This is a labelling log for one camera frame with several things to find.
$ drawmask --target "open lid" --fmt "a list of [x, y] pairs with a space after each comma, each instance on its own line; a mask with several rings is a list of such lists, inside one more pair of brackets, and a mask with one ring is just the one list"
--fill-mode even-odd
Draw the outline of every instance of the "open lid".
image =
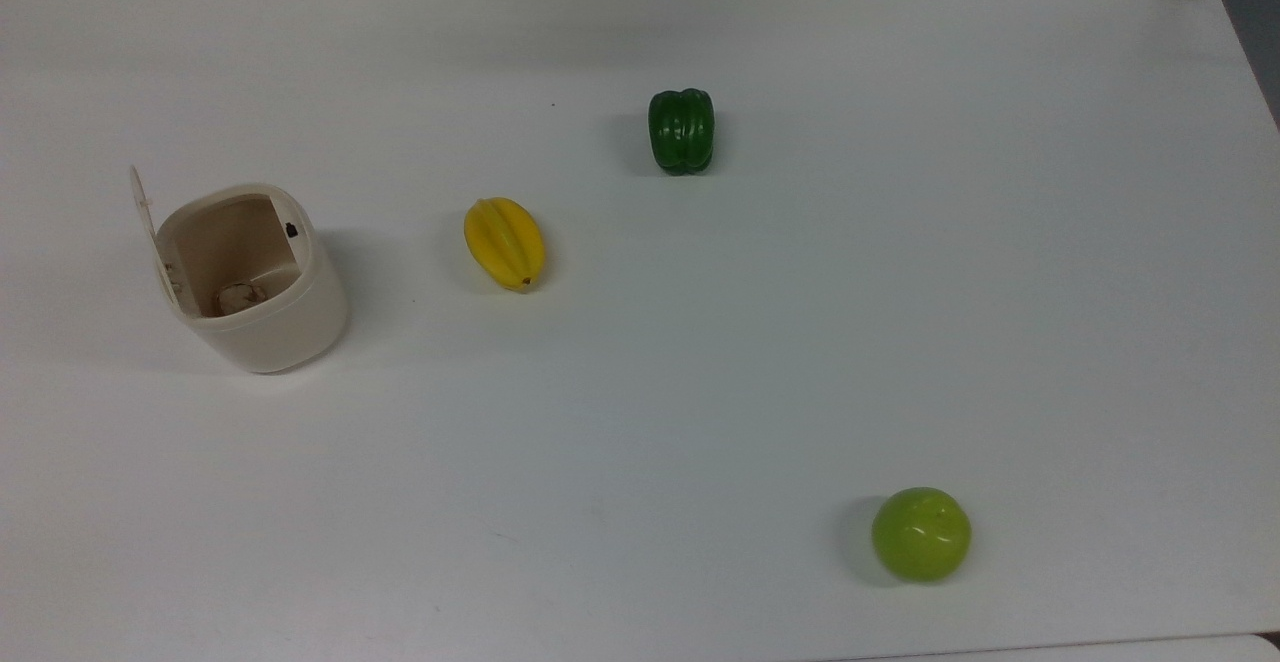
[[142, 178], [138, 175], [138, 168], [129, 165], [129, 173], [133, 175], [133, 205], [138, 209], [138, 216], [142, 219], [142, 228], [147, 232], [147, 239], [151, 241], [151, 252], [155, 256], [156, 274], [160, 275], [160, 287], [164, 288], [165, 295], [169, 297], [169, 302], [178, 305], [178, 297], [175, 295], [175, 284], [173, 279], [169, 278], [169, 265], [165, 264], [164, 257], [160, 256], [160, 246], [156, 243], [156, 227], [151, 222], [151, 200], [147, 200], [146, 191], [142, 190]]

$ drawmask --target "green apple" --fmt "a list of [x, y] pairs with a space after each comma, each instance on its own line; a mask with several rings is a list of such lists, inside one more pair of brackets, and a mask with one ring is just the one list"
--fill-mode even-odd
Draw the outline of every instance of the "green apple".
[[876, 556], [904, 580], [928, 583], [956, 571], [969, 552], [969, 516], [951, 494], [932, 487], [890, 497], [872, 522]]

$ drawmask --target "green bell pepper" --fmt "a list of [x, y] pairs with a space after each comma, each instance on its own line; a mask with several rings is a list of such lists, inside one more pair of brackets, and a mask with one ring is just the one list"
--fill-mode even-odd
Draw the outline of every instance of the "green bell pepper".
[[649, 143], [667, 174], [700, 173], [712, 163], [716, 111], [701, 90], [654, 93], [649, 101]]

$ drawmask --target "plastic fruit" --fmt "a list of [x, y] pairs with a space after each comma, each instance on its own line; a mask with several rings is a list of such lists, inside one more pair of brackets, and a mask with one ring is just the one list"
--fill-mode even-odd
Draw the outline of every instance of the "plastic fruit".
[[890, 497], [872, 522], [876, 556], [888, 571], [910, 581], [936, 581], [956, 571], [972, 537], [960, 503], [931, 487]]
[[498, 284], [524, 292], [538, 282], [547, 251], [543, 233], [525, 207], [507, 197], [476, 201], [467, 210], [462, 232], [471, 256]]
[[649, 101], [649, 145], [667, 174], [700, 173], [712, 163], [716, 111], [701, 90], [654, 93]]

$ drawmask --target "object inside container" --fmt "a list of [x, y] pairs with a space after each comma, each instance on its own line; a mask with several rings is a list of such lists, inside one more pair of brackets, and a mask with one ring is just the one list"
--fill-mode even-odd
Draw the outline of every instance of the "object inside container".
[[183, 312], [224, 318], [260, 305], [301, 277], [275, 205], [266, 195], [233, 197], [197, 211], [173, 236]]

